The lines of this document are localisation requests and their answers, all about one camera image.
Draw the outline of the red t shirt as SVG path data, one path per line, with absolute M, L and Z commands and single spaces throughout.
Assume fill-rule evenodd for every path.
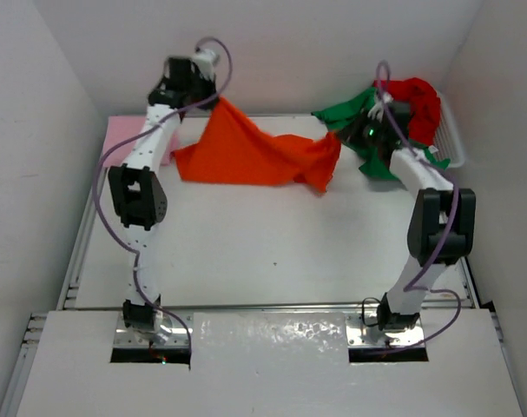
M 426 147 L 432 146 L 441 118 L 441 101 L 437 91 L 427 81 L 417 77 L 382 81 L 381 85 L 395 101 L 410 104 L 409 138 Z

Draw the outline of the pink t shirt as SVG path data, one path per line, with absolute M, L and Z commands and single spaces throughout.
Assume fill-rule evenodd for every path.
M 145 116 L 111 116 L 108 121 L 106 136 L 102 146 L 102 155 L 104 156 L 109 149 L 115 145 L 129 139 L 132 136 L 138 135 L 145 123 Z M 132 151 L 134 144 L 128 143 L 119 149 L 115 150 L 103 163 L 104 168 L 111 166 L 120 166 L 128 154 Z M 171 136 L 170 142 L 167 146 L 161 165 L 169 165 L 173 157 L 173 153 L 181 147 L 178 137 L 178 132 L 175 131 Z

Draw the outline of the orange t shirt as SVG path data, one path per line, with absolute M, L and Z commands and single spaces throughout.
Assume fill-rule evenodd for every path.
M 324 193 L 340 150 L 340 140 L 331 132 L 319 140 L 270 135 L 221 98 L 199 141 L 173 156 L 185 182 L 270 187 L 298 182 Z

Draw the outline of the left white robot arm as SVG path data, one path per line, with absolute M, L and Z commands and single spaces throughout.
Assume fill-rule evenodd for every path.
M 171 56 L 160 81 L 148 93 L 142 138 L 134 141 L 123 162 L 109 169 L 108 180 L 115 213 L 134 255 L 128 295 L 122 306 L 124 324 L 140 334 L 157 331 L 162 312 L 161 292 L 154 270 L 148 265 L 148 249 L 166 216 L 168 199 L 158 178 L 168 145 L 193 105 L 211 109 L 216 104 L 215 66 L 219 56 L 197 50 L 191 57 Z

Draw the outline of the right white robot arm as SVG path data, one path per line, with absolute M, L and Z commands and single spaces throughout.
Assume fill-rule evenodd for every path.
M 394 118 L 395 102 L 375 98 L 371 109 L 360 111 L 346 134 L 349 144 L 376 146 L 388 170 L 410 192 L 414 208 L 406 242 L 408 260 L 397 282 L 381 298 L 376 321 L 379 331 L 414 327 L 425 297 L 448 267 L 472 249 L 476 195 L 461 189 L 448 174 L 431 163 L 424 149 L 412 146 Z

